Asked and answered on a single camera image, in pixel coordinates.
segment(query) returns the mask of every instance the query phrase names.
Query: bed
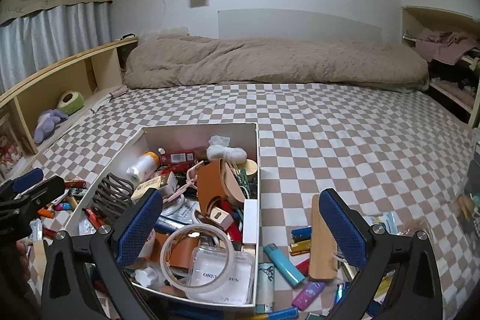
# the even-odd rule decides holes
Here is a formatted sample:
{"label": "bed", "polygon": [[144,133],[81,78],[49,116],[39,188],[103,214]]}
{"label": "bed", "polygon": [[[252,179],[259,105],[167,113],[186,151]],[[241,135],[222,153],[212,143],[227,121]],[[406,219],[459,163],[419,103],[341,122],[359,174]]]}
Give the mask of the bed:
{"label": "bed", "polygon": [[[263,244],[275,242],[287,253],[291,229],[310,223],[311,197],[328,187],[362,214],[394,211],[398,226],[426,216],[445,318],[457,313],[480,277],[480,258],[472,254],[453,208],[470,161],[471,137],[464,124],[419,91],[313,83],[133,90],[74,127],[40,154],[35,166],[47,178],[57,174],[92,183],[142,126],[243,121],[259,124]],[[68,213],[60,212],[45,224],[58,230],[67,219]],[[39,289],[35,254],[31,260]],[[327,314],[338,280],[309,312]],[[278,275],[275,309],[290,306],[296,293]]]}

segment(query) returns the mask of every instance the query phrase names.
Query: clear tape roll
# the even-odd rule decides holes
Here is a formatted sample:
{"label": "clear tape roll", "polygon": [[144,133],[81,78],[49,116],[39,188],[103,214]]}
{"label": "clear tape roll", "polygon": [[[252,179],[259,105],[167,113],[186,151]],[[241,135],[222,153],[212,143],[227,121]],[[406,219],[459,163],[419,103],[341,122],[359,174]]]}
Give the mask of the clear tape roll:
{"label": "clear tape roll", "polygon": [[[220,240],[225,243],[226,246],[226,262],[225,267],[222,272],[209,283],[205,283],[200,286],[186,286],[179,283],[178,279],[175,278],[172,271],[170,270],[170,265],[167,264],[167,254],[170,255],[172,248],[188,234],[193,232],[200,232],[204,234],[210,234],[212,236],[217,236]],[[215,226],[210,226],[208,224],[190,224],[184,226],[183,228],[178,229],[172,233],[169,238],[165,241],[162,251],[160,252],[160,268],[162,269],[165,279],[169,281],[170,285],[176,287],[184,292],[190,293],[206,293],[212,290],[215,290],[222,286],[227,279],[229,278],[230,272],[233,269],[233,263],[235,261],[235,250],[228,236],[222,230],[218,229]]]}

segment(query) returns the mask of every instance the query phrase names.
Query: fluffy blanket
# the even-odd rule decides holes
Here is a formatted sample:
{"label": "fluffy blanket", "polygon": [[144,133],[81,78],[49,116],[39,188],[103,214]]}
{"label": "fluffy blanket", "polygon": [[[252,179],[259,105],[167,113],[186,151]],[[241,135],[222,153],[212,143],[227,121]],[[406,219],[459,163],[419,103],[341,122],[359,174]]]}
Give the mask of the fluffy blanket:
{"label": "fluffy blanket", "polygon": [[161,36],[130,53],[125,83],[130,88],[235,82],[345,82],[384,87],[412,85],[427,74],[427,62],[401,44]]}

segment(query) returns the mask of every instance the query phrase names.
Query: white box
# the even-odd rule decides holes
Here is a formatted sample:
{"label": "white box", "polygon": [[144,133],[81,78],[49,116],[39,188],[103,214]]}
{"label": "white box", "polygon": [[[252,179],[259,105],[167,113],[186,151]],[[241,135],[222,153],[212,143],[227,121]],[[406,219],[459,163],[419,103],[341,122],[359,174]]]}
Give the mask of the white box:
{"label": "white box", "polygon": [[[248,159],[257,162],[258,175],[260,175],[258,126],[256,123],[186,124],[144,127],[133,135],[122,146],[122,148],[120,148],[105,169],[100,172],[95,182],[90,186],[87,194],[79,203],[79,206],[71,215],[65,229],[72,236],[79,234],[78,223],[80,218],[83,217],[82,209],[88,207],[98,184],[109,172],[120,178],[128,178],[126,175],[127,168],[134,164],[145,151],[158,151],[158,148],[160,147],[171,152],[198,150],[206,148],[208,146],[208,140],[215,135],[230,137],[230,146],[243,148],[247,153]],[[260,176],[258,177],[257,194],[258,197],[260,197]],[[260,203],[257,202],[256,205],[256,226],[260,227]],[[257,232],[257,239],[255,242],[255,270],[258,269],[258,254],[259,251],[261,251],[258,242],[259,236],[260,235]],[[257,273],[255,272],[254,275],[253,299],[250,304],[240,306],[193,301],[187,298],[173,297],[152,289],[144,288],[136,283],[134,283],[134,285],[137,288],[152,293],[153,295],[177,302],[184,302],[216,310],[244,310],[253,312],[257,296]]]}

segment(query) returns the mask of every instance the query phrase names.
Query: curtain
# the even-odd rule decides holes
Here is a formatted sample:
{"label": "curtain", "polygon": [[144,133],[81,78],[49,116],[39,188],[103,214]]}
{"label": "curtain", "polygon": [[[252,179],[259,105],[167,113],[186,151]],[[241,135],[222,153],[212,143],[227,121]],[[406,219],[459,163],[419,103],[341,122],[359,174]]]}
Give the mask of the curtain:
{"label": "curtain", "polygon": [[111,41],[109,2],[61,5],[8,21],[0,26],[0,90]]}

